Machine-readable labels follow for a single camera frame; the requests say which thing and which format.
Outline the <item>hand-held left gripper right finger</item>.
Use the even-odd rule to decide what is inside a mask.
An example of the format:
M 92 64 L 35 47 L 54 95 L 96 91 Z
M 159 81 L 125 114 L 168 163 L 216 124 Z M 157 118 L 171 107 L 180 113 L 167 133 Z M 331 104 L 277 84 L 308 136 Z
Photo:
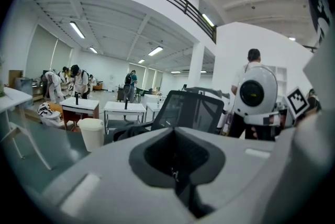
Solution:
M 254 184 L 265 186 L 267 163 L 282 154 L 282 139 L 242 140 L 188 128 L 175 128 L 175 193 L 191 224 L 209 216 Z

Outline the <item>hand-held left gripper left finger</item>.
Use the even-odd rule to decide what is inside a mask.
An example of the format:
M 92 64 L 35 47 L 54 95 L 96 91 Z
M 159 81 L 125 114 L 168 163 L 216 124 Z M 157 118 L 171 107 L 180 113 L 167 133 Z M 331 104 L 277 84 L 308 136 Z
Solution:
M 129 154 L 162 130 L 95 149 L 55 178 L 44 198 L 83 224 L 191 224 L 196 219 L 174 190 L 145 184 L 132 171 Z

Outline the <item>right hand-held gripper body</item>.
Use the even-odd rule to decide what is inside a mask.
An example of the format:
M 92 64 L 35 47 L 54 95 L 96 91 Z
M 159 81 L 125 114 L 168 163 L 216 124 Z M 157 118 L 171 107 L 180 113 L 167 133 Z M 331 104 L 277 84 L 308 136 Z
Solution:
M 335 224 L 335 33 L 304 69 L 321 110 L 295 128 L 289 162 L 264 208 L 264 224 Z

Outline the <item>black garment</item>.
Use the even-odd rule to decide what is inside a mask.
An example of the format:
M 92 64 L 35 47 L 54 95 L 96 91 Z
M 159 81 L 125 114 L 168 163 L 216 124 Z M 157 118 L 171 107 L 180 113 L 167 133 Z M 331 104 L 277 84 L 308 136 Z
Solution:
M 125 140 L 131 137 L 138 136 L 142 133 L 149 132 L 151 130 L 153 122 L 140 124 L 140 125 L 130 125 L 115 130 L 113 134 L 113 142 L 120 140 Z

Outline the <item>black mesh office chair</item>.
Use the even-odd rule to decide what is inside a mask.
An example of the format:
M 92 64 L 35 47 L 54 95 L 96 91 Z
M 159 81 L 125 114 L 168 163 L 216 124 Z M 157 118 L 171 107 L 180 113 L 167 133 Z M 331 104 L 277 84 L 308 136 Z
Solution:
M 215 133 L 222 114 L 221 100 L 192 92 L 170 91 L 155 117 L 151 131 L 186 127 Z

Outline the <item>white waste bin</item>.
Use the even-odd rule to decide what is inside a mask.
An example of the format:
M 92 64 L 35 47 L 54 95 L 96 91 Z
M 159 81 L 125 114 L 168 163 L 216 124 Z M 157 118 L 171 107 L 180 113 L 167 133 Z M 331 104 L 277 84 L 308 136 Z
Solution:
M 88 152 L 104 145 L 104 125 L 101 119 L 85 118 L 79 120 L 77 124 Z

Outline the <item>white shelf unit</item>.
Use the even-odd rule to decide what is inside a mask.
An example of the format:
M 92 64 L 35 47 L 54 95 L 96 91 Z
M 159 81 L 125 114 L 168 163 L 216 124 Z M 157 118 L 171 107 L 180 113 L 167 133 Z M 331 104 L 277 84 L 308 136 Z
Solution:
M 277 80 L 277 102 L 280 102 L 287 92 L 287 69 L 278 66 L 267 66 Z

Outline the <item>white round wearable device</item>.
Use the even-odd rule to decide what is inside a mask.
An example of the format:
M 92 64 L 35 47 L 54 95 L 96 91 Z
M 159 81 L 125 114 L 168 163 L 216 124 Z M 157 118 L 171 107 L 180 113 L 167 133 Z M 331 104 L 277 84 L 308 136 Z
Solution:
M 233 112 L 253 126 L 279 126 L 281 117 L 274 110 L 277 80 L 271 70 L 255 66 L 243 75 L 235 97 Z

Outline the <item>white desk with brown side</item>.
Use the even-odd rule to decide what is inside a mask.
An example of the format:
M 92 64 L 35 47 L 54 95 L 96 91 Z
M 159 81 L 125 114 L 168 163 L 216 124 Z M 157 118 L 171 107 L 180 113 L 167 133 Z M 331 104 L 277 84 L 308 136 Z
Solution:
M 79 98 L 75 104 L 75 97 L 69 97 L 60 102 L 63 111 L 63 122 L 66 131 L 77 128 L 77 122 L 85 118 L 99 118 L 99 101 Z

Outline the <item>black and white striped cloth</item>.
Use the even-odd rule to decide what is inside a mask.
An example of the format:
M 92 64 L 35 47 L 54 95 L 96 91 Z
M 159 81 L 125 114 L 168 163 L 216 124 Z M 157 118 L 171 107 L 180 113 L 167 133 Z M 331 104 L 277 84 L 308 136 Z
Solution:
M 52 110 L 49 103 L 41 104 L 37 109 L 37 114 L 44 125 L 54 128 L 62 127 L 61 113 L 57 110 Z

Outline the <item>white curved table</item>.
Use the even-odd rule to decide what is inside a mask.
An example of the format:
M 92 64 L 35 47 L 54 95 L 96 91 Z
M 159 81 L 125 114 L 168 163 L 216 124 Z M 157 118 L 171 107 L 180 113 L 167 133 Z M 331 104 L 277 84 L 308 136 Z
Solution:
M 27 118 L 25 116 L 23 104 L 31 100 L 32 100 L 31 95 L 28 95 L 24 92 L 18 91 L 13 88 L 4 87 L 4 96 L 0 97 L 0 114 L 2 113 L 5 114 L 6 123 L 9 127 L 9 131 L 0 139 L 0 144 L 12 141 L 14 143 L 14 146 L 16 148 L 19 157 L 23 159 L 24 157 L 21 154 L 20 149 L 16 144 L 15 137 L 20 133 L 24 134 L 29 139 L 31 146 L 33 147 L 35 153 L 37 154 L 41 162 L 50 171 L 52 170 L 52 167 L 41 153 L 35 139 L 33 138 L 31 130 L 28 125 Z M 18 107 L 22 125 L 17 125 L 9 121 L 8 111 L 14 107 Z

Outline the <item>plain cardboard box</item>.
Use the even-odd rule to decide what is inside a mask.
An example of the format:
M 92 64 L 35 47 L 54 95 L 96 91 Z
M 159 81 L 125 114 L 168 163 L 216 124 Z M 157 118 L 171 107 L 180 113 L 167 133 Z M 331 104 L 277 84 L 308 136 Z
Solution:
M 8 71 L 8 87 L 15 88 L 15 79 L 23 77 L 23 70 L 9 70 Z

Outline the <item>white desk with metal frame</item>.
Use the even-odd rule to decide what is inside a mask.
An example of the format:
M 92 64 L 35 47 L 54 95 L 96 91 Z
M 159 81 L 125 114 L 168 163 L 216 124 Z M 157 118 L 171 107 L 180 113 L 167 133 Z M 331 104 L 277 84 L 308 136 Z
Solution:
M 155 117 L 161 110 L 167 96 L 145 94 L 144 104 L 146 108 L 145 122 L 154 121 Z
M 110 129 L 115 129 L 109 122 L 109 115 L 123 116 L 137 116 L 137 122 L 142 124 L 144 122 L 144 117 L 146 114 L 146 109 L 142 104 L 128 103 L 128 108 L 125 110 L 125 103 L 119 102 L 107 102 L 104 109 L 104 125 L 105 134 L 109 133 Z

